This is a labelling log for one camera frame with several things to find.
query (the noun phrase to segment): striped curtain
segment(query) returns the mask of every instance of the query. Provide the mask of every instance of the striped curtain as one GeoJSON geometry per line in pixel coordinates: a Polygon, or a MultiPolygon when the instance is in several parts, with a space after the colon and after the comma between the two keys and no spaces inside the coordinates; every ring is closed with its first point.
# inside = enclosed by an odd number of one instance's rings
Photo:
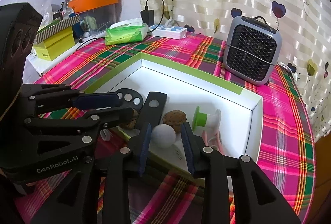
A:
{"type": "MultiPolygon", "coordinates": [[[[146,0],[140,0],[144,9],[146,0]]],[[[331,59],[330,0],[165,0],[166,18],[188,31],[227,39],[232,19],[238,15],[263,16],[278,28],[283,45],[279,62],[288,65],[306,104],[315,140],[331,130],[328,67],[331,59]]],[[[149,0],[155,22],[161,18],[160,0],[149,0]]]]}

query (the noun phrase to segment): clear plastic container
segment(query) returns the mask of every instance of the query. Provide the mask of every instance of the clear plastic container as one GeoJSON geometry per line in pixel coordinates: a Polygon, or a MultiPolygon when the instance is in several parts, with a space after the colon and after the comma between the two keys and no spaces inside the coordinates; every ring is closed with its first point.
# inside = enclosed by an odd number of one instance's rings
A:
{"type": "Polygon", "coordinates": [[[115,4],[88,10],[79,15],[82,30],[89,32],[90,36],[105,31],[108,27],[117,22],[115,4]]]}

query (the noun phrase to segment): white ball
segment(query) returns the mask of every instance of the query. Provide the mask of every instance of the white ball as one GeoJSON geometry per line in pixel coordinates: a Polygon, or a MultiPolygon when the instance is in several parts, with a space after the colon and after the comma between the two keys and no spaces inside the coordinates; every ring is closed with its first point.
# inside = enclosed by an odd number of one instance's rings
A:
{"type": "Polygon", "coordinates": [[[175,130],[167,124],[155,126],[151,140],[160,148],[168,148],[176,141],[175,130]]]}

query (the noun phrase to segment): orange container lid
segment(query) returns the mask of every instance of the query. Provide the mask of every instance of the orange container lid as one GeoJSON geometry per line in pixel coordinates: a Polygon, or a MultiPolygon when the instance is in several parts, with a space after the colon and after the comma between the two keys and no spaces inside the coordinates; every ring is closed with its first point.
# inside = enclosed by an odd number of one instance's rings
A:
{"type": "Polygon", "coordinates": [[[118,2],[119,0],[72,0],[68,3],[68,6],[71,7],[75,13],[79,13],[118,2]]]}

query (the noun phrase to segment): plaid tablecloth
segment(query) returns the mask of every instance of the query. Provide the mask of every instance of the plaid tablecloth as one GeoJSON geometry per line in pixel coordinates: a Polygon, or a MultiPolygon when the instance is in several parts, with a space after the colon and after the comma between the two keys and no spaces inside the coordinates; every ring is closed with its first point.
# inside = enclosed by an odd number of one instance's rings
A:
{"type": "MultiPolygon", "coordinates": [[[[258,165],[304,223],[312,203],[316,174],[312,130],[300,95],[286,71],[278,66],[268,86],[260,87],[227,72],[218,61],[224,47],[224,41],[192,33],[182,40],[148,37],[142,43],[109,47],[99,39],[69,56],[37,83],[69,83],[75,89],[86,89],[109,70],[142,51],[203,70],[263,96],[263,134],[258,165]]],[[[70,108],[48,113],[45,117],[76,118],[82,114],[76,108],[70,108]]],[[[16,200],[26,223],[66,174],[41,180],[33,194],[16,200]]],[[[103,187],[104,181],[99,195],[99,223],[103,187]]],[[[142,180],[129,181],[129,200],[134,224],[201,222],[203,188],[155,163],[149,163],[142,180]]],[[[231,223],[235,223],[232,197],[229,202],[231,223]]]]}

